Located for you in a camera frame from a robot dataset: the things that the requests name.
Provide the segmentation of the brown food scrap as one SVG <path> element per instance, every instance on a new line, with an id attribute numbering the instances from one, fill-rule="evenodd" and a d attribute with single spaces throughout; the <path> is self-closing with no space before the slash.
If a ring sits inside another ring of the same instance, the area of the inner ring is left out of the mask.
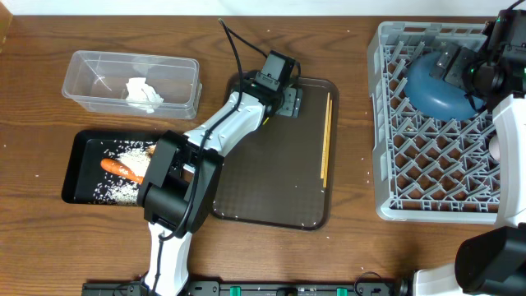
<path id="1" fill-rule="evenodd" d="M 156 148 L 156 145 L 152 145 L 152 146 L 149 146 L 146 148 L 146 153 L 147 155 L 151 158 L 153 156 L 153 154 L 155 153 L 155 148 Z"/>

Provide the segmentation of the orange carrot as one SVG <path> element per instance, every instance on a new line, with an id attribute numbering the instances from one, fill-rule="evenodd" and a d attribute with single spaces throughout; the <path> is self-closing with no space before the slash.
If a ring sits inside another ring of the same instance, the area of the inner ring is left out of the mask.
<path id="1" fill-rule="evenodd" d="M 131 169 L 129 169 L 126 165 L 112 159 L 102 159 L 100 161 L 100 166 L 103 170 L 105 170 L 108 173 L 115 174 L 117 176 L 126 178 L 128 180 L 131 180 L 135 183 L 142 184 L 143 183 L 143 177 L 136 175 Z"/>

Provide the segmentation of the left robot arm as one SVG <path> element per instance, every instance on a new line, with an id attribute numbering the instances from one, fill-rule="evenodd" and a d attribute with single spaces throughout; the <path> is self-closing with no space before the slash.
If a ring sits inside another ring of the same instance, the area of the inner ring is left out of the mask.
<path id="1" fill-rule="evenodd" d="M 184 134 L 164 133 L 140 186 L 152 246 L 143 295 L 178 295 L 187 284 L 191 236 L 210 213 L 225 156 L 276 113 L 296 117 L 302 92 L 296 79 L 272 90 L 249 77 L 205 123 Z"/>

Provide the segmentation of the pile of white rice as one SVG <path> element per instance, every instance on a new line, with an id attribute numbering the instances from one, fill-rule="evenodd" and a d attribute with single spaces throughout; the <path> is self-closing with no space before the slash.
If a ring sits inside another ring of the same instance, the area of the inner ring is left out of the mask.
<path id="1" fill-rule="evenodd" d="M 136 175 L 146 175 L 151 158 L 146 153 L 146 148 L 155 145 L 152 141 L 117 141 L 115 150 L 105 149 L 103 159 L 116 160 Z M 104 170 L 103 180 L 97 182 L 93 198 L 94 204 L 104 204 L 113 206 L 137 206 L 137 197 L 141 184 L 135 183 L 126 178 L 108 173 Z"/>

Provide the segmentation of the large dark blue bowl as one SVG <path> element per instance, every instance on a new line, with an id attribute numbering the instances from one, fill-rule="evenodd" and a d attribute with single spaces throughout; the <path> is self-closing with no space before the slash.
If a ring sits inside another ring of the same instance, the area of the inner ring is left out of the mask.
<path id="1" fill-rule="evenodd" d="M 464 97 L 464 90 L 430 76 L 440 55 L 440 52 L 427 53 L 411 63 L 404 93 L 412 106 L 428 117 L 441 121 L 463 121 L 476 116 L 478 112 Z"/>

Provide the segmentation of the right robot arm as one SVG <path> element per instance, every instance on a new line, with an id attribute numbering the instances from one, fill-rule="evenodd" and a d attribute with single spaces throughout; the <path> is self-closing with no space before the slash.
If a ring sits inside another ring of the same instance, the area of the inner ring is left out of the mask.
<path id="1" fill-rule="evenodd" d="M 496 165 L 492 230 L 461 243 L 454 262 L 415 272 L 411 295 L 525 293 L 525 60 L 448 43 L 409 69 L 413 105 L 439 119 L 482 115 Z"/>

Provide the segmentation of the white paper napkin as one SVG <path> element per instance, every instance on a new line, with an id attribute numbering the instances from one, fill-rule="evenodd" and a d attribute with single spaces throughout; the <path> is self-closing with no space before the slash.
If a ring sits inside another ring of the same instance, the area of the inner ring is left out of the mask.
<path id="1" fill-rule="evenodd" d="M 126 88 L 127 104 L 146 113 L 153 113 L 164 102 L 155 89 L 146 83 L 145 77 L 130 78 Z"/>

